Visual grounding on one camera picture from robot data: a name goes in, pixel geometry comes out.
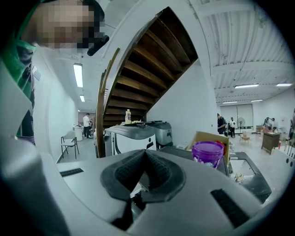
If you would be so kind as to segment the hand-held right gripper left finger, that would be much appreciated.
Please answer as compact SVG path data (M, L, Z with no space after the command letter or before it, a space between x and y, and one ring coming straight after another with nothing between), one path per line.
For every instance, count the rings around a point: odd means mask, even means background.
M0 233L4 236L125 236L132 219L112 200L94 162L56 164L15 134L29 101L0 66Z

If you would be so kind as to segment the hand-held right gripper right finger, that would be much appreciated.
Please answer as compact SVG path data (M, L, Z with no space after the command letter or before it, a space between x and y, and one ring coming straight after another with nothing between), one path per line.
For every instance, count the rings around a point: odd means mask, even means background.
M183 188L169 201L151 203L128 228L133 236L234 236L238 228L228 217L230 208L253 218L260 201L220 171L160 151L152 151L179 165L186 174Z

